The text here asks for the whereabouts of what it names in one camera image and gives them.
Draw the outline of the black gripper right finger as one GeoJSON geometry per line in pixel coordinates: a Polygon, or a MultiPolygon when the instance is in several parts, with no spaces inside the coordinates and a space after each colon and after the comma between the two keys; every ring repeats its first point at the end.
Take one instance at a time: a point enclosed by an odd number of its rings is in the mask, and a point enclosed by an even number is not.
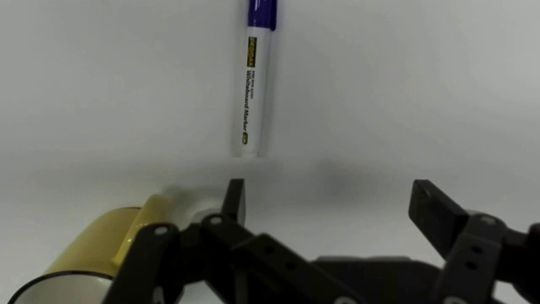
{"type": "Polygon", "coordinates": [[[434,304],[500,304],[498,281],[540,304],[540,222],[527,232],[488,212],[471,212],[429,178],[412,183],[409,215],[444,258],[434,304]]]}

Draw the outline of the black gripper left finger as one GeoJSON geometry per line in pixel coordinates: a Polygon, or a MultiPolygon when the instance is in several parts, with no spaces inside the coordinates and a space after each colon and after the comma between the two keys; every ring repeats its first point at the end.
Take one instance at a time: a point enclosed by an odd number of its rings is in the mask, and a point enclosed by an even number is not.
{"type": "Polygon", "coordinates": [[[231,178],[218,212],[179,229],[142,227],[103,304],[179,304],[204,281],[223,304],[361,304],[361,295],[270,234],[243,226],[245,180],[231,178]]]}

